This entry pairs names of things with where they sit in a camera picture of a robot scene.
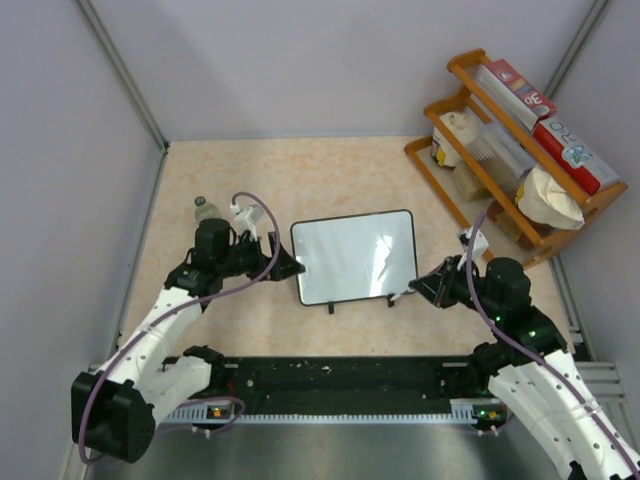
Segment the small bottle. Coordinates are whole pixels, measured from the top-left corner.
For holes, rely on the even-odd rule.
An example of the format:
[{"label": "small bottle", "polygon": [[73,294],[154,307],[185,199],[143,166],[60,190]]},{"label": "small bottle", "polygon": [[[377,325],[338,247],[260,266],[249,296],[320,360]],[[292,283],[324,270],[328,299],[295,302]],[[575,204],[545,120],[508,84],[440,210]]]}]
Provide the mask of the small bottle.
[{"label": "small bottle", "polygon": [[222,212],[213,203],[207,202],[207,199],[200,196],[196,197],[194,202],[196,204],[195,217],[196,221],[200,223],[203,220],[209,218],[222,218]]}]

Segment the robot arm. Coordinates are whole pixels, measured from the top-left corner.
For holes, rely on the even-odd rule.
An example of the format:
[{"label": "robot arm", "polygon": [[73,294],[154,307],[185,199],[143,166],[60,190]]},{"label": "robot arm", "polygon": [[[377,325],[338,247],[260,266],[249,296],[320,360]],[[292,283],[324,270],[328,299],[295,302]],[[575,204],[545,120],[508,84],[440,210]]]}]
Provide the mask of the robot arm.
[{"label": "robot arm", "polygon": [[[241,228],[238,236],[217,209],[210,204],[207,208],[203,200],[199,197],[196,205],[210,214],[200,216],[194,247],[169,274],[149,314],[119,352],[96,372],[83,372],[73,382],[74,442],[79,443],[82,417],[91,404],[83,432],[85,445],[130,463],[138,460],[162,420],[207,388],[215,375],[216,359],[199,349],[189,349],[175,364],[163,366],[176,340],[207,308],[202,299],[220,292],[225,278],[257,278],[270,261],[273,267],[263,280],[279,281],[304,271],[282,247],[275,260],[262,254],[253,223],[260,217],[257,205],[247,207],[249,212],[238,212],[242,219],[235,222]],[[273,253],[273,233],[269,241]]]},{"label": "robot arm", "polygon": [[[461,256],[445,259],[435,272],[409,286],[439,308],[458,302],[475,309]],[[640,456],[616,431],[580,378],[566,342],[546,315],[531,304],[531,283],[515,260],[495,258],[480,277],[474,265],[473,284],[480,304],[495,326],[560,372],[577,389],[577,397],[544,365],[532,361],[496,336],[470,356],[467,375],[478,391],[489,391],[524,424],[556,466],[561,478],[631,479],[627,458]],[[605,434],[600,420],[615,443]]]}]

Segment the plastic bag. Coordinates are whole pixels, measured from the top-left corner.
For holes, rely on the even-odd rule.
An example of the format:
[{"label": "plastic bag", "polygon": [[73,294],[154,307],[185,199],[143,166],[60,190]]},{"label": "plastic bag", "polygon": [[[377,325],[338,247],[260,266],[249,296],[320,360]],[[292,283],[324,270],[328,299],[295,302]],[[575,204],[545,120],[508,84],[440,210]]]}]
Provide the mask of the plastic bag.
[{"label": "plastic bag", "polygon": [[534,222],[564,230],[584,225],[582,210],[555,179],[539,166],[527,175],[517,197],[518,208]]}]

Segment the black frame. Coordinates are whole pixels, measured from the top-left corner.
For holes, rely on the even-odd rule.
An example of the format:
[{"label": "black frame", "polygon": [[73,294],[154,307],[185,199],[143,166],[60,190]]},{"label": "black frame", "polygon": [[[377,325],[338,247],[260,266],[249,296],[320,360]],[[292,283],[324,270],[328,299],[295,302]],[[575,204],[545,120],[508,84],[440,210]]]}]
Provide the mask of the black frame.
[{"label": "black frame", "polygon": [[[354,217],[368,217],[371,215],[382,215],[382,214],[386,214],[386,213],[398,213],[398,212],[407,212],[409,214],[409,217],[411,218],[411,236],[413,238],[413,261],[414,261],[414,265],[416,268],[416,278],[419,277],[419,273],[418,273],[418,253],[416,251],[416,229],[415,229],[415,223],[414,223],[414,219],[413,219],[413,213],[411,212],[411,210],[408,210],[406,208],[400,208],[397,210],[385,210],[382,212],[370,212],[370,213],[358,213],[358,214],[354,214],[354,215],[342,215],[342,216],[338,216],[338,217],[325,217],[325,218],[316,218],[313,220],[302,220],[299,222],[295,222],[291,225],[291,227],[289,228],[289,235],[291,237],[291,252],[293,255],[293,258],[296,258],[296,247],[295,247],[295,243],[293,241],[293,227],[295,227],[296,225],[299,224],[303,224],[303,223],[315,223],[315,222],[325,222],[327,220],[341,220],[344,218],[354,218]],[[321,306],[321,305],[326,305],[329,307],[329,313],[333,314],[334,309],[333,306],[337,305],[339,303],[347,303],[347,302],[358,302],[358,301],[362,301],[362,300],[373,300],[376,298],[388,298],[388,295],[379,295],[377,297],[362,297],[362,298],[352,298],[350,300],[338,300],[335,302],[323,302],[323,303],[304,303],[302,301],[302,298],[300,297],[300,279],[298,278],[298,275],[296,275],[296,293],[298,295],[298,301],[300,302],[300,305],[304,306],[304,307],[317,307],[317,306]]]},{"label": "black frame", "polygon": [[233,395],[247,415],[451,413],[451,400],[487,408],[469,356],[220,357],[218,381],[192,398]]}]

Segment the cable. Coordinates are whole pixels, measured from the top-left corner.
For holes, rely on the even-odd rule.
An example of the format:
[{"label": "cable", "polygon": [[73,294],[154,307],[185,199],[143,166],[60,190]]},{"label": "cable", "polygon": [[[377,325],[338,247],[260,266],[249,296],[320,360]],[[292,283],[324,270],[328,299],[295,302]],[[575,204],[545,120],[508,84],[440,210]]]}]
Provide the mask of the cable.
[{"label": "cable", "polygon": [[[473,243],[475,242],[476,235],[480,230],[480,225],[482,225],[482,222],[484,221],[486,216],[487,216],[487,212],[484,212],[483,214],[481,214],[476,220],[476,223],[473,225],[473,230],[471,231],[471,238],[469,239],[469,247],[468,247],[469,252],[473,251]],[[558,379],[558,381],[560,381],[565,387],[567,387],[567,389],[571,392],[571,394],[575,397],[575,399],[580,404],[584,405],[585,410],[592,416],[593,421],[596,423],[596,425],[598,425],[598,428],[600,428],[602,433],[604,433],[607,439],[618,451],[618,453],[620,454],[624,462],[627,464],[627,467],[632,472],[633,477],[636,480],[640,480],[640,473],[638,472],[638,467],[633,463],[633,460],[631,459],[629,454],[626,452],[622,444],[615,437],[615,435],[607,428],[607,426],[602,421],[598,413],[595,412],[590,406],[586,405],[587,400],[582,396],[582,394],[578,391],[578,389],[569,380],[567,380],[564,377],[564,375],[562,375],[556,368],[549,365],[544,360],[544,358],[542,358],[540,355],[536,354],[535,352],[530,351],[524,346],[520,345],[515,340],[511,339],[507,334],[505,334],[502,330],[496,327],[493,321],[491,321],[491,319],[489,318],[489,315],[487,315],[487,312],[485,312],[484,308],[482,307],[482,304],[480,303],[480,299],[478,298],[478,292],[476,291],[475,285],[473,284],[472,264],[473,264],[473,261],[471,259],[471,255],[469,255],[467,257],[467,262],[466,262],[467,285],[469,287],[469,292],[471,293],[471,299],[473,300],[473,304],[476,307],[476,310],[478,311],[478,313],[480,314],[480,317],[482,317],[482,320],[484,320],[487,326],[491,329],[491,333],[493,333],[498,339],[502,340],[504,343],[506,343],[510,347],[514,348],[518,352],[522,353],[526,357],[536,362],[541,367],[546,368],[554,377]]]},{"label": "cable", "polygon": [[187,254],[184,257],[184,260],[182,261],[182,263],[187,263],[189,261],[189,256],[193,253],[193,248],[190,248],[189,250],[187,250]]},{"label": "cable", "polygon": [[231,237],[233,238],[233,240],[231,240],[231,245],[238,243],[238,232],[236,232],[233,227],[231,227]]},{"label": "cable", "polygon": [[[280,254],[280,228],[278,227],[278,222],[276,220],[276,217],[271,212],[271,210],[269,210],[269,207],[267,207],[262,200],[260,200],[258,197],[256,197],[252,193],[238,192],[235,195],[233,195],[233,197],[231,198],[232,203],[235,204],[236,199],[240,196],[249,197],[258,205],[260,205],[260,207],[262,207],[264,212],[269,216],[269,219],[273,224],[273,230],[275,232],[275,247],[274,247],[273,257],[267,264],[267,267],[264,269],[264,271],[260,275],[255,277],[253,280],[250,280],[249,282],[245,283],[244,285],[240,285],[239,287],[231,288],[223,292],[218,292],[213,295],[208,295],[206,297],[194,298],[193,300],[189,300],[188,302],[185,302],[182,305],[178,305],[177,307],[174,307],[171,310],[168,310],[167,312],[163,313],[158,318],[156,318],[153,322],[151,322],[151,325],[149,326],[150,327],[149,330],[154,327],[157,327],[160,323],[164,322],[167,318],[170,318],[171,316],[175,315],[180,310],[183,310],[187,307],[191,307],[193,305],[199,305],[201,303],[210,302],[211,300],[215,300],[217,298],[227,297],[229,295],[233,295],[234,293],[241,292],[242,290],[246,290],[252,285],[255,285],[256,283],[264,279],[267,275],[269,275],[269,272],[271,271],[273,266],[276,264],[276,260],[278,259],[278,255]],[[136,335],[129,343],[127,343],[117,353],[113,361],[109,363],[109,365],[107,366],[107,368],[105,368],[102,375],[100,375],[100,378],[98,378],[98,381],[93,387],[93,390],[91,390],[91,393],[89,394],[89,398],[87,399],[87,404],[85,405],[84,411],[82,412],[82,419],[80,420],[80,429],[78,432],[78,451],[80,453],[80,460],[82,460],[82,462],[86,465],[91,465],[104,456],[104,454],[100,454],[97,457],[89,458],[85,450],[85,442],[87,438],[87,426],[89,424],[89,415],[91,413],[91,408],[93,407],[96,397],[98,396],[98,392],[102,388],[102,385],[104,385],[104,382],[106,382],[111,372],[115,369],[115,367],[118,366],[118,364],[120,364],[122,359],[126,357],[127,353],[140,340],[142,340],[142,338],[144,338],[144,336],[147,334],[149,330],[145,330],[138,333],[138,335]]]}]

